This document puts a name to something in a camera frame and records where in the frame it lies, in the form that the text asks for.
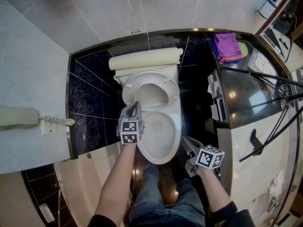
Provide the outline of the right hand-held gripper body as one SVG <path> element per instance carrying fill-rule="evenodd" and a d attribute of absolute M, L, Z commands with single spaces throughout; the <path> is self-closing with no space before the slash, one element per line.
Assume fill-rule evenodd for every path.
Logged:
<path fill-rule="evenodd" d="M 196 175 L 197 167 L 214 170 L 220 167 L 225 152 L 214 147 L 201 148 L 199 154 L 194 158 L 188 159 L 185 164 L 185 170 L 189 177 Z"/>

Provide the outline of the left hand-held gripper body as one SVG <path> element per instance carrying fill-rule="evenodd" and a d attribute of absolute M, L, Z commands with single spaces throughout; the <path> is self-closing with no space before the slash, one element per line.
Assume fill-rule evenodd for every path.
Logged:
<path fill-rule="evenodd" d="M 119 135 L 123 145 L 135 145 L 140 143 L 144 134 L 144 121 L 130 120 L 122 117 L 119 121 Z"/>

